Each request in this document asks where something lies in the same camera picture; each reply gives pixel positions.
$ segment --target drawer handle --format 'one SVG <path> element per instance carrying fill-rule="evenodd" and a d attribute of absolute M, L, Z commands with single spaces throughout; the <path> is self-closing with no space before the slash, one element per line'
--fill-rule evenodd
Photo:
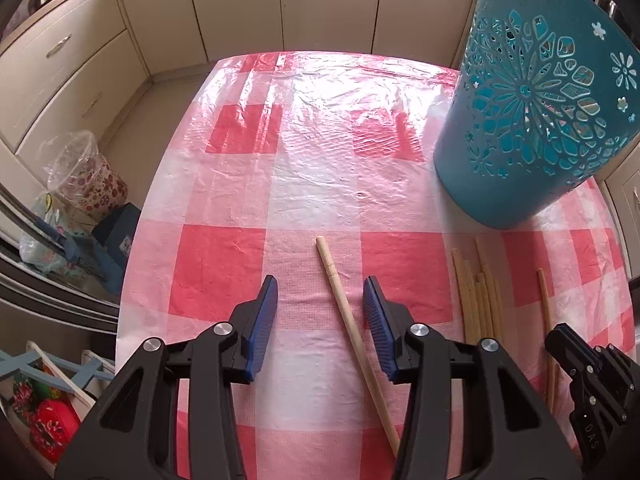
<path fill-rule="evenodd" d="M 98 104 L 98 101 L 100 100 L 100 98 L 102 97 L 102 92 L 100 92 L 96 98 L 94 99 L 94 102 L 92 102 L 89 107 L 84 111 L 84 114 L 81 115 L 81 117 L 84 119 L 85 117 L 87 117 L 87 115 L 89 114 L 89 112 L 91 110 L 94 109 L 94 106 Z"/>
<path fill-rule="evenodd" d="M 71 39 L 71 34 L 69 34 L 66 38 L 62 38 L 59 42 L 56 43 L 56 46 L 47 52 L 47 59 L 57 53 L 62 47 L 66 45 L 66 42 Z"/>

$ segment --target red floral cushion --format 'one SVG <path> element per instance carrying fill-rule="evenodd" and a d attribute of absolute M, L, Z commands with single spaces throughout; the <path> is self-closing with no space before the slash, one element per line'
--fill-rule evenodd
<path fill-rule="evenodd" d="M 43 400 L 31 421 L 31 443 L 52 464 L 57 464 L 80 426 L 73 407 L 64 400 Z"/>

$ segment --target blue gripper pad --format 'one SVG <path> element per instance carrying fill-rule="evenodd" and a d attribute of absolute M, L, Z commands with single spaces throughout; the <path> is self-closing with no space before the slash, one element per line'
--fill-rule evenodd
<path fill-rule="evenodd" d="M 267 349 L 271 327 L 278 306 L 278 282 L 273 276 L 267 276 L 262 284 L 256 301 L 259 304 L 254 328 L 247 339 L 246 367 L 247 379 L 253 382 L 256 374 L 262 369 L 264 353 Z"/>
<path fill-rule="evenodd" d="M 382 368 L 389 381 L 393 382 L 398 378 L 399 371 L 396 364 L 396 341 L 382 308 L 381 298 L 378 297 L 371 277 L 364 281 L 362 295 L 364 298 L 364 314 L 371 329 L 371 336 L 376 346 L 380 368 Z"/>

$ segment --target plastic table cover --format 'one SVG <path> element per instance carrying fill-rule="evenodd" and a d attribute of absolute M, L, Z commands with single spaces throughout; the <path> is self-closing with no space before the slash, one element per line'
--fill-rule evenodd
<path fill-rule="evenodd" d="M 433 145 L 458 73 L 409 60 L 281 52 L 220 61 L 185 113 L 142 211 L 127 269 L 117 365 L 147 337 L 177 342 L 226 320 L 278 279 L 264 367 L 234 386 L 249 479 L 389 479 L 393 455 L 356 368 L 315 247 L 330 245 L 392 418 L 408 386 L 380 371 L 362 315 L 363 279 L 448 338 L 462 340 L 450 250 L 500 281 L 503 342 L 544 393 L 546 354 L 536 269 L 554 322 L 591 345 L 634 352 L 620 248 L 593 179 L 510 231 L 476 223 L 437 179 Z M 454 388 L 451 474 L 460 469 L 462 396 Z M 556 417 L 575 445 L 568 377 Z M 188 476 L 188 381 L 180 387 L 179 473 Z"/>

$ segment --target kitchen cabinet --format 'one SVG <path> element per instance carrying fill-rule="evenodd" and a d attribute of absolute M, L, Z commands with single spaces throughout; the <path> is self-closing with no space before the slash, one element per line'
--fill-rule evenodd
<path fill-rule="evenodd" d="M 282 0 L 285 50 L 370 54 L 378 0 Z"/>
<path fill-rule="evenodd" d="M 283 50 L 280 0 L 193 0 L 209 61 Z"/>
<path fill-rule="evenodd" d="M 207 62 L 192 0 L 122 1 L 151 74 Z"/>
<path fill-rule="evenodd" d="M 640 145 L 606 179 L 626 244 L 630 278 L 640 275 Z"/>
<path fill-rule="evenodd" d="M 113 122 L 146 73 L 125 30 L 109 42 L 66 82 L 33 123 L 16 155 L 43 184 L 43 144 L 56 136 L 79 130 L 91 131 L 97 140 Z"/>
<path fill-rule="evenodd" d="M 473 0 L 380 0 L 373 53 L 451 66 Z"/>
<path fill-rule="evenodd" d="M 0 137 L 12 152 L 66 80 L 124 29 L 116 0 L 67 0 L 8 46 L 0 57 Z"/>
<path fill-rule="evenodd" d="M 45 187 L 29 173 L 3 142 L 0 142 L 0 182 L 29 208 L 45 191 Z M 0 213 L 0 236 L 12 240 L 17 246 L 21 233 L 19 227 Z"/>

